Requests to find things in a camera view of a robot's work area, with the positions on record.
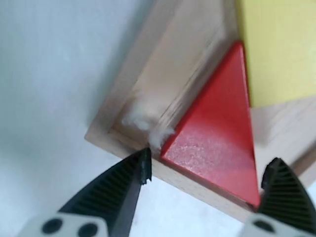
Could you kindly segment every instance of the wooden board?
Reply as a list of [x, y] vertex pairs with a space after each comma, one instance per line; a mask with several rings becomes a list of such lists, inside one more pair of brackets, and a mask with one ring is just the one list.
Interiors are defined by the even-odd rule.
[[[150, 19], [165, 16], [163, 4], [170, 4], [172, 8], [168, 12], [173, 15], [167, 14], [171, 20], [159, 23], [160, 33], [155, 38], [146, 37], [155, 31], [157, 24]], [[129, 105], [126, 102], [142, 91], [145, 116], [158, 127], [176, 125], [237, 38], [233, 0], [158, 0], [85, 138], [121, 158], [143, 148], [147, 143], [146, 134], [121, 124], [121, 117]], [[143, 63], [135, 65], [134, 61]], [[259, 176], [274, 156], [283, 155], [285, 161], [293, 163], [315, 141], [316, 119], [312, 119], [315, 118], [315, 107], [310, 105], [313, 103], [316, 104], [315, 98], [301, 101], [299, 114], [293, 112], [297, 103], [252, 111]], [[295, 134], [297, 131], [301, 132], [299, 139]], [[306, 159], [312, 164], [309, 167], [314, 167], [315, 156], [313, 152], [311, 158]], [[303, 166], [302, 162], [297, 164], [303, 171], [301, 177], [308, 170]], [[251, 209], [241, 200], [215, 187], [205, 188], [158, 160], [153, 162], [153, 172], [156, 177], [241, 221], [250, 214]]]

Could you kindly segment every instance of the yellow surface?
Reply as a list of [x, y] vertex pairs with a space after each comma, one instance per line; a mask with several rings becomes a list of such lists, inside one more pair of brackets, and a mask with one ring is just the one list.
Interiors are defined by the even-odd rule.
[[316, 0], [237, 0], [253, 107], [316, 94]]

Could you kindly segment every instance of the red triangle block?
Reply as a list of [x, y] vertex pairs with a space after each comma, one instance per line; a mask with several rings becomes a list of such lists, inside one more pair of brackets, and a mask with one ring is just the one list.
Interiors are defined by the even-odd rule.
[[233, 45], [181, 119], [161, 158], [203, 183], [260, 204], [241, 42]]

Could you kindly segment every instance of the wooden tray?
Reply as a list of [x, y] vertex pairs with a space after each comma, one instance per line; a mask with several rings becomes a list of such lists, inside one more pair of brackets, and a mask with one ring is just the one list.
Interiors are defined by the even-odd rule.
[[[175, 126], [232, 43], [238, 39], [234, 0], [157, 0], [85, 138], [120, 158], [146, 146], [146, 134], [121, 124], [138, 91], [146, 116]], [[252, 109], [260, 182], [266, 164], [282, 157], [308, 186], [316, 179], [316, 98]], [[245, 221], [251, 206], [153, 161], [153, 174]]]

